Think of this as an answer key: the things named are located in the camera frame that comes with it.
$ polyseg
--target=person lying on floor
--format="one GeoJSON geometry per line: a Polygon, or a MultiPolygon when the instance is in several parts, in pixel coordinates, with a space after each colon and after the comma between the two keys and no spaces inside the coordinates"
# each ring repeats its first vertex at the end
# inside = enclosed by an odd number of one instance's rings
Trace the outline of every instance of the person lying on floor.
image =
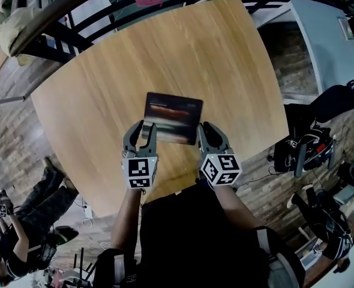
{"type": "Polygon", "coordinates": [[[141,189],[127,189],[111,248],[98,257],[94,288],[302,287],[305,271],[294,252],[231,186],[212,190],[207,181],[142,206],[137,265],[140,198],[141,189]],[[286,274],[278,285],[268,285],[275,282],[270,263],[286,274]]]}
{"type": "Polygon", "coordinates": [[[350,265],[349,251],[353,245],[347,220],[338,203],[328,192],[321,191],[316,195],[312,184],[302,189],[306,190],[309,205],[294,193],[287,207],[297,205],[309,228],[323,241],[314,250],[331,260],[336,260],[338,267],[334,273],[342,273],[350,265]]]}
{"type": "MultiPolygon", "coordinates": [[[[0,218],[0,287],[25,276],[32,269],[37,269],[37,257],[42,250],[40,246],[45,242],[54,222],[68,211],[78,195],[70,179],[66,179],[64,187],[60,187],[65,176],[48,158],[43,163],[45,169],[42,180],[33,187],[15,214],[13,204],[6,201],[7,209],[10,210],[8,217],[11,227],[0,218]]],[[[78,235],[68,227],[59,236],[64,232],[71,239],[78,235]]],[[[69,239],[60,240],[56,244],[67,241],[69,239]]]]}

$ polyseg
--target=wooden floor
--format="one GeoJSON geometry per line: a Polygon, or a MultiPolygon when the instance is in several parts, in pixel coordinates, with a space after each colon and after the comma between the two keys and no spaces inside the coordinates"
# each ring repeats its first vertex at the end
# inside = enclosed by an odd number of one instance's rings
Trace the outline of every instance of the wooden floor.
{"type": "MultiPolygon", "coordinates": [[[[266,26],[262,35],[269,35],[269,28],[269,25],[266,26]]],[[[275,38],[263,37],[263,40],[281,88],[291,91],[305,89],[312,92],[316,86],[314,73],[299,30],[282,30],[282,46],[277,45],[275,38]],[[291,82],[295,85],[294,88],[290,87],[291,82]]],[[[58,67],[59,64],[42,59],[36,59],[29,66],[19,67],[15,60],[7,59],[0,71],[0,99],[25,94],[58,67]]],[[[336,165],[331,171],[327,171],[326,165],[314,170],[325,189],[331,188],[337,181],[335,173],[341,160],[354,157],[354,110],[335,118],[329,125],[332,128],[331,133],[335,134],[338,140],[336,165]]],[[[298,179],[288,173],[247,183],[269,174],[269,167],[273,163],[267,161],[267,156],[272,153],[273,148],[270,148],[242,164],[244,172],[241,183],[246,184],[238,188],[237,195],[266,225],[285,237],[304,223],[296,208],[286,209],[290,195],[308,182],[314,182],[316,187],[321,185],[313,172],[305,173],[298,179]]],[[[40,160],[47,155],[56,163],[32,101],[27,99],[22,104],[0,108],[0,187],[7,190],[15,206],[23,202],[31,188],[40,180],[43,172],[40,160]]],[[[77,200],[76,203],[80,205],[82,202],[77,200]]],[[[80,235],[69,244],[58,248],[53,265],[70,267],[74,254],[80,253],[81,247],[85,248],[86,265],[95,262],[97,255],[102,252],[100,244],[109,241],[114,215],[93,219],[91,228],[82,225],[84,217],[82,209],[73,205],[68,214],[60,220],[60,224],[75,227],[80,235]]]]}

